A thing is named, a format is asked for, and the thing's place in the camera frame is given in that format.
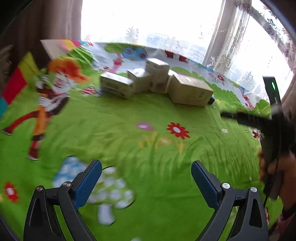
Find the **white printed cardboard box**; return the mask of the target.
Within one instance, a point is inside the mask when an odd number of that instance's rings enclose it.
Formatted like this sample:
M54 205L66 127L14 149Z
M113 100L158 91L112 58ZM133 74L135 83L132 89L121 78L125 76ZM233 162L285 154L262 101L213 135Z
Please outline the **white printed cardboard box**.
M133 80L110 72L100 75L100 89L124 99L133 94Z

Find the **white lace curtain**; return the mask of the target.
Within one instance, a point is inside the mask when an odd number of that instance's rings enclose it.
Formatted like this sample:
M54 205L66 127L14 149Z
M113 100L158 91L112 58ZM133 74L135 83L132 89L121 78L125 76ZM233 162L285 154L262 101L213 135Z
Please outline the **white lace curtain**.
M252 1L222 1L211 42L203 65L227 74L243 41L248 22L253 18L277 44L292 72L295 72L295 41L280 18L266 5L262 10Z

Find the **large brown cardboard box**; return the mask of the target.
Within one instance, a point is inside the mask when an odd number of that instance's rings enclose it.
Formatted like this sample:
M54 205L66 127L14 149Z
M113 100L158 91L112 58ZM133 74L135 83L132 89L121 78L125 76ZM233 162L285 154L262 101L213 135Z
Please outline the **large brown cardboard box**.
M167 88L173 103L205 107L213 95L209 85L196 78L173 74Z

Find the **small white box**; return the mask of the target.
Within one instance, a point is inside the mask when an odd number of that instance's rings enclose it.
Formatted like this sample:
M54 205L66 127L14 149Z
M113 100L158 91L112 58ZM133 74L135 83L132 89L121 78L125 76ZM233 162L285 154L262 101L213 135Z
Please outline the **small white box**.
M127 71L127 76L133 81L133 93L147 92L150 89L152 75L142 68Z

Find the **pink curtain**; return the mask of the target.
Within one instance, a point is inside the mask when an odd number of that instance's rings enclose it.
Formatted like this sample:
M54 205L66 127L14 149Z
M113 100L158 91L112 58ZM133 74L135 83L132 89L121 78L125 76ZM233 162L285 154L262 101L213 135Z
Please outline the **pink curtain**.
M1 1L1 91L43 39L81 38L82 1Z

